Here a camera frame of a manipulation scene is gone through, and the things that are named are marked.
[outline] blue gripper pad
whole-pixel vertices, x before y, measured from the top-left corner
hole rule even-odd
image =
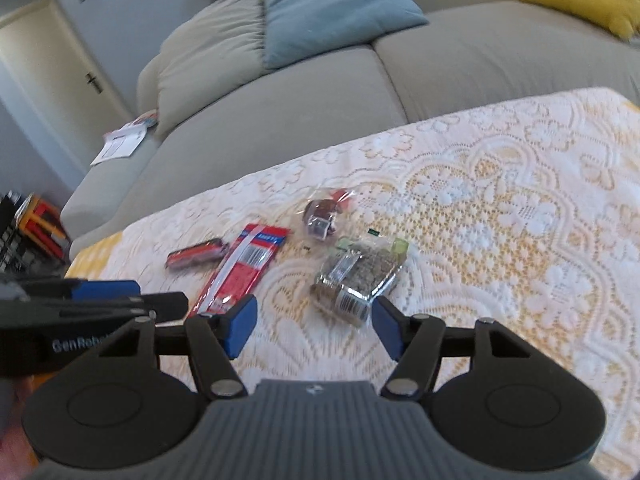
[[[376,298],[371,305],[371,323],[386,353],[394,361],[399,361],[406,350],[402,342],[402,329],[382,305],[380,298]]]
[[[222,342],[222,348],[229,359],[240,355],[249,336],[258,321],[258,301],[253,296],[246,296],[225,314],[229,319],[229,332]]]
[[[133,280],[82,282],[71,292],[71,299],[74,301],[117,300],[139,295],[140,286]]]

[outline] sofa armrest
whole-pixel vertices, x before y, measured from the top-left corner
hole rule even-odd
[[[120,231],[123,231],[123,229],[119,228],[117,222],[114,222],[113,219],[111,219],[105,224],[102,224],[97,229],[83,234],[81,237],[76,238],[71,243],[71,248],[69,249],[69,259],[71,259],[71,261],[75,260],[80,251],[86,249],[87,247],[91,247],[101,240],[104,240],[105,238],[108,238],[109,236],[114,235]]]
[[[160,141],[150,130],[130,157],[114,158],[91,168],[60,213],[72,240],[113,217],[159,146]]]

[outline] black crate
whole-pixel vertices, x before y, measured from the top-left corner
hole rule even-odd
[[[15,225],[15,204],[7,197],[0,201],[0,272],[38,272],[48,258],[20,234]]]

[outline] white lace tablecloth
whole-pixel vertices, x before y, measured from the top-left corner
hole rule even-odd
[[[171,250],[233,238],[250,221],[286,225],[317,186],[355,186],[353,225],[416,247],[394,303],[457,326],[495,317],[571,370],[607,410],[594,465],[628,479],[640,468],[639,146],[640,112],[607,89],[477,108],[202,193],[84,251],[71,273],[132,278],[144,292],[183,290],[193,301],[209,271],[166,272]],[[379,387],[392,370],[370,325],[356,330],[310,307],[318,266],[292,240],[258,285],[258,325],[235,361],[250,388],[261,378]],[[464,365],[447,360],[441,377]],[[184,359],[163,367],[191,384]]]

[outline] gray sofa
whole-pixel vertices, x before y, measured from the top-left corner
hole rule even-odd
[[[594,25],[513,0],[415,1],[429,25],[265,75],[93,168],[62,211],[72,256],[197,193],[402,124],[590,86],[640,104],[640,48]],[[157,106],[155,63],[140,112]]]

